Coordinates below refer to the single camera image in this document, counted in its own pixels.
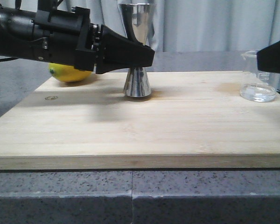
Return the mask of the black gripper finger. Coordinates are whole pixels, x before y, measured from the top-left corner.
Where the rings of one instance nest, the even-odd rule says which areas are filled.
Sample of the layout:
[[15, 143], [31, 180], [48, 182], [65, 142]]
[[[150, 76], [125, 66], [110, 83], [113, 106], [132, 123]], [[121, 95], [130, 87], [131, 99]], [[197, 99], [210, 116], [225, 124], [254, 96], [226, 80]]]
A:
[[260, 71], [280, 74], [280, 41], [257, 52], [257, 67]]

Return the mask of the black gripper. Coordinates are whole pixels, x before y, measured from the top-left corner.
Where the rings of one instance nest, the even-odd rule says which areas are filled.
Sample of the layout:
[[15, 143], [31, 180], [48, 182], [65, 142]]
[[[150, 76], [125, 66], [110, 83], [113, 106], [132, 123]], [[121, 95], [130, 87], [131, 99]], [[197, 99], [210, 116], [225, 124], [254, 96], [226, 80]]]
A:
[[42, 47], [48, 62], [74, 66], [78, 70], [104, 74], [109, 71], [150, 67], [154, 50], [119, 35], [109, 27], [93, 24], [90, 9], [75, 7], [74, 12], [56, 6], [37, 8], [35, 27], [43, 30]]

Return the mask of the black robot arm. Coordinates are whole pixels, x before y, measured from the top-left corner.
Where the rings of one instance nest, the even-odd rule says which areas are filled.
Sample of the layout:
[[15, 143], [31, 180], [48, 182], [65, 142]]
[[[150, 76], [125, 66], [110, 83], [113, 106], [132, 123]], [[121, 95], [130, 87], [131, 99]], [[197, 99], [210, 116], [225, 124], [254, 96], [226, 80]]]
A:
[[149, 67], [154, 51], [105, 25], [91, 23], [90, 9], [58, 10], [59, 1], [40, 0], [36, 12], [0, 4], [0, 56], [109, 71]]

